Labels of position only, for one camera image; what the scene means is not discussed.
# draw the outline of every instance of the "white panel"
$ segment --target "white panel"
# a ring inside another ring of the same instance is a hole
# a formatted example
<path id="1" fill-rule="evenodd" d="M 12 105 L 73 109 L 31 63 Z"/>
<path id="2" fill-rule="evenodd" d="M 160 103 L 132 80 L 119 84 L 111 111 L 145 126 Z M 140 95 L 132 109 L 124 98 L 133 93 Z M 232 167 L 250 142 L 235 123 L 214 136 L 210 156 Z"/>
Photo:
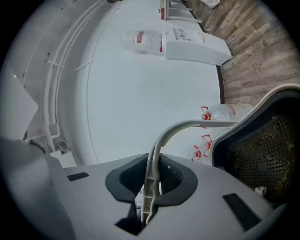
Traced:
<path id="1" fill-rule="evenodd" d="M 96 0 L 48 0 L 30 16 L 16 36 L 7 58 L 15 75 L 37 105 L 45 82 L 48 60 L 71 24 Z M 28 137 L 43 134 L 43 123 L 38 111 L 28 127 Z"/>
<path id="2" fill-rule="evenodd" d="M 38 109 L 38 105 L 14 77 L 6 64 L 1 71 L 0 88 L 0 136 L 7 139 L 23 139 L 26 129 Z"/>
<path id="3" fill-rule="evenodd" d="M 50 153 L 50 156 L 57 158 L 60 162 L 60 165 L 63 168 L 77 166 L 71 151 L 66 152 L 64 154 L 62 154 L 61 151 L 56 151 L 56 152 Z"/>
<path id="4" fill-rule="evenodd" d="M 165 57 L 170 60 L 190 60 L 221 66 L 232 58 L 224 40 L 177 26 L 165 28 L 163 48 Z"/>

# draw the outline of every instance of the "white machine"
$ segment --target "white machine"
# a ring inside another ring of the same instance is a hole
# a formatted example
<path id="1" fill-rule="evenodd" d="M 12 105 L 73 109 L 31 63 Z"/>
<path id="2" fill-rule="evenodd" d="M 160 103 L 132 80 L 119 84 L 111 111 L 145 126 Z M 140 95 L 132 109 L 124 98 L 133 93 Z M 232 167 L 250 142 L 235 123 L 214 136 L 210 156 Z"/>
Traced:
<path id="1" fill-rule="evenodd" d="M 221 66 L 232 58 L 226 42 L 211 34 L 178 26 L 164 29 L 165 58 L 190 60 Z"/>
<path id="2" fill-rule="evenodd" d="M 280 134 L 277 138 L 265 138 L 260 155 L 263 158 L 264 154 L 277 150 L 281 155 L 263 164 L 257 157 L 255 162 L 258 170 L 268 177 L 278 176 L 271 164 L 277 162 L 276 158 L 291 162 L 292 149 L 289 145 L 290 153 L 287 154 L 283 151 L 285 145 L 279 148 L 274 141 L 285 141 L 287 137 L 289 142 L 299 140 L 299 135 L 293 133 L 299 132 L 294 115 L 300 110 L 279 106 L 297 106 L 299 101 L 300 85 L 285 84 L 267 94 L 238 123 L 180 122 L 161 134 L 149 154 L 97 165 L 63 169 L 56 158 L 36 145 L 1 139 L 0 167 L 18 209 L 33 227 L 50 239 L 181 240 L 187 236 L 190 239 L 257 239 L 281 216 L 286 204 L 282 202 L 273 209 L 262 196 L 234 177 L 228 164 L 231 151 L 237 152 L 244 140 L 252 149 L 261 134 Z M 283 118 L 288 124 L 281 126 Z M 185 128 L 233 124 L 211 146 L 213 166 L 160 154 L 161 147 Z M 240 171 L 246 147 L 243 145 L 240 165 L 236 165 Z M 269 182 L 271 185 L 266 186 L 267 189 L 274 183 L 272 178 Z M 142 212 L 137 213 L 135 197 L 143 185 Z"/>

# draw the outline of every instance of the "white wall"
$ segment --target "white wall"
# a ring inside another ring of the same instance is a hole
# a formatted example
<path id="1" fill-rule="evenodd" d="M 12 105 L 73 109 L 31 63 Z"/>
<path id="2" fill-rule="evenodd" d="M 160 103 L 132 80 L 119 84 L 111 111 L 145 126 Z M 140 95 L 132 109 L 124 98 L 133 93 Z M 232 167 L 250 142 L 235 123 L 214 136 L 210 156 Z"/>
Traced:
<path id="1" fill-rule="evenodd" d="M 41 92 L 53 53 L 72 23 L 96 0 L 48 0 L 18 33 L 6 61 L 16 77 L 39 106 L 29 127 L 28 138 L 44 135 L 41 119 Z M 44 147 L 44 137 L 36 140 Z"/>

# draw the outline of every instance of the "wood plank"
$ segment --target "wood plank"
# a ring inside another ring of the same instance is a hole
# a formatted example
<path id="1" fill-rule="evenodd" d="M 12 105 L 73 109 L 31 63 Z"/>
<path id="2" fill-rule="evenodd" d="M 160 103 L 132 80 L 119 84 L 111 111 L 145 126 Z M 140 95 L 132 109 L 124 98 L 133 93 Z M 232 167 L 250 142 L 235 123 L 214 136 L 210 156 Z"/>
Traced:
<path id="1" fill-rule="evenodd" d="M 229 16 L 230 14 L 233 15 L 227 18 L 226 21 L 224 20 L 219 28 L 221 31 L 222 39 L 227 39 L 237 29 L 235 25 L 236 19 L 240 16 L 244 9 L 247 9 L 249 7 L 251 2 L 252 0 L 244 0 L 241 2 L 238 8 L 236 8 L 236 11 L 234 11 L 234 9 L 230 11 L 230 13 L 227 16 Z"/>
<path id="2" fill-rule="evenodd" d="M 250 25 L 255 22 L 262 14 L 264 14 L 266 11 L 265 8 L 256 8 L 254 11 L 251 13 L 251 15 L 245 19 L 244 22 L 240 22 L 237 24 L 238 21 L 236 21 L 235 26 L 238 27 L 238 29 L 227 38 L 226 43 L 233 48 L 235 45 L 237 45 L 240 41 L 235 41 L 242 33 L 244 32 L 250 32 L 247 34 L 243 34 L 244 36 L 248 37 L 250 34 L 252 34 L 255 31 L 255 28 L 253 26 L 250 27 Z"/>
<path id="3" fill-rule="evenodd" d="M 297 63 L 297 60 L 299 59 L 298 53 L 295 52 L 293 49 L 282 52 L 280 54 L 271 54 L 270 57 L 256 61 L 257 58 L 253 58 L 252 62 L 250 64 L 245 64 L 244 62 L 239 66 L 239 70 L 236 71 L 230 71 L 232 68 L 229 70 L 225 71 L 222 73 L 223 75 L 223 80 L 224 80 L 224 86 L 230 82 L 237 81 L 239 79 L 243 79 L 243 81 L 247 81 L 249 77 L 254 77 L 255 74 L 259 73 L 261 74 L 262 69 L 267 69 L 267 68 L 278 68 L 278 66 L 282 65 L 284 61 L 290 62 L 290 64 L 293 64 L 293 62 Z"/>
<path id="4" fill-rule="evenodd" d="M 258 19 L 256 19 L 252 26 L 255 28 L 255 30 L 260 29 L 263 25 L 266 23 L 272 22 L 272 19 L 276 17 L 271 11 L 264 12 L 263 15 L 261 15 Z"/>
<path id="5" fill-rule="evenodd" d="M 248 59 L 249 57 L 253 56 L 256 54 L 258 51 L 262 50 L 265 48 L 265 40 L 261 39 L 260 41 L 256 42 L 249 48 L 247 48 L 244 52 L 240 53 L 239 55 L 236 55 L 233 57 L 231 60 L 226 62 L 222 67 L 223 71 L 228 70 L 229 68 L 235 66 L 236 64 Z"/>
<path id="6" fill-rule="evenodd" d="M 267 30 L 271 28 L 271 25 L 267 22 L 265 25 L 263 25 L 259 30 L 254 31 L 253 34 L 251 34 L 247 39 L 245 39 L 240 44 L 236 45 L 232 50 L 231 53 L 233 55 L 238 54 L 239 52 L 243 51 L 243 49 L 248 48 L 255 42 L 257 42 L 258 38 L 261 37 Z"/>
<path id="7" fill-rule="evenodd" d="M 265 95 L 252 95 L 252 96 L 242 96 L 242 97 L 228 97 L 225 98 L 226 104 L 238 104 L 238 103 L 248 103 L 255 107 Z"/>
<path id="8" fill-rule="evenodd" d="M 227 97 L 225 98 L 226 104 L 237 104 L 237 103 L 250 103 L 251 96 L 242 96 L 242 97 Z"/>
<path id="9" fill-rule="evenodd" d="M 193 13 L 196 14 L 198 7 L 200 5 L 201 1 L 192 1 L 191 9 L 193 10 Z"/>
<path id="10" fill-rule="evenodd" d="M 248 37 L 250 37 L 253 33 L 255 32 L 254 27 L 247 26 L 239 35 L 238 37 L 232 41 L 229 45 L 228 48 L 230 49 L 230 51 L 237 46 L 238 44 L 242 43 L 243 41 L 245 41 Z"/>
<path id="11" fill-rule="evenodd" d="M 248 87 L 248 88 L 244 87 L 244 88 L 240 88 L 239 90 L 226 92 L 225 98 L 238 98 L 241 96 L 251 96 L 251 95 L 265 95 L 273 88 L 284 83 L 300 83 L 300 81 L 299 78 L 296 77 L 296 78 L 291 78 L 280 82 L 265 83 L 261 85 Z"/>
<path id="12" fill-rule="evenodd" d="M 276 29 L 270 29 L 269 31 L 266 32 L 266 34 L 263 37 L 266 40 L 266 43 L 268 45 L 272 45 L 272 44 L 276 43 L 277 41 L 280 41 L 288 36 L 289 36 L 289 34 L 285 30 L 285 28 L 283 26 L 280 26 Z"/>
<path id="13" fill-rule="evenodd" d="M 235 26 L 237 28 L 241 27 L 244 22 L 247 21 L 247 19 L 249 19 L 251 17 L 251 15 L 253 15 L 253 12 L 255 10 L 257 10 L 257 4 L 256 4 L 256 1 L 252 1 L 252 4 L 247 8 L 245 9 L 245 11 L 239 15 L 238 19 L 235 21 Z"/>
<path id="14" fill-rule="evenodd" d="M 196 15 L 233 55 L 221 67 L 226 103 L 256 105 L 272 88 L 300 83 L 298 49 L 264 3 L 222 0 L 210 9 L 200 2 Z"/>
<path id="15" fill-rule="evenodd" d="M 229 9 L 233 8 L 236 4 L 237 0 L 227 0 L 227 4 L 223 7 L 217 6 L 217 12 L 213 16 L 213 21 L 211 21 L 210 25 L 205 28 L 210 29 L 210 33 L 214 33 L 214 31 L 219 27 L 223 19 L 226 17 Z"/>

